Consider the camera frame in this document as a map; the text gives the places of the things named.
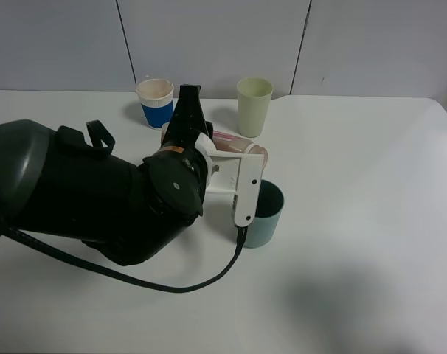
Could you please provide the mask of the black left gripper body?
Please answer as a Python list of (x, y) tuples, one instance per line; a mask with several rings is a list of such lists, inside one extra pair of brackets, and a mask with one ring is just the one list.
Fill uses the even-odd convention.
[(172, 118), (164, 127), (160, 148), (155, 159), (175, 162), (211, 162), (215, 152), (213, 125), (205, 119)]

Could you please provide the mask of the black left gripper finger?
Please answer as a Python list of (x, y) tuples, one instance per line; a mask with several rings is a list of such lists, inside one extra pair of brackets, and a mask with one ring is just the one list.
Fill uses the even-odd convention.
[(206, 120), (200, 102), (200, 90), (200, 85), (180, 85), (178, 101), (171, 118), (172, 128), (206, 128)]

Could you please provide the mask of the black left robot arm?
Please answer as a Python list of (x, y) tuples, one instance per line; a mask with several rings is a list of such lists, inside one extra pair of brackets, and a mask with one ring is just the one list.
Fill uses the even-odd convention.
[(209, 167), (200, 86), (183, 85), (161, 147), (140, 165), (113, 155), (99, 121), (87, 132), (23, 119), (0, 124), (0, 213), (12, 226), (83, 241), (121, 266), (142, 263), (203, 213)]

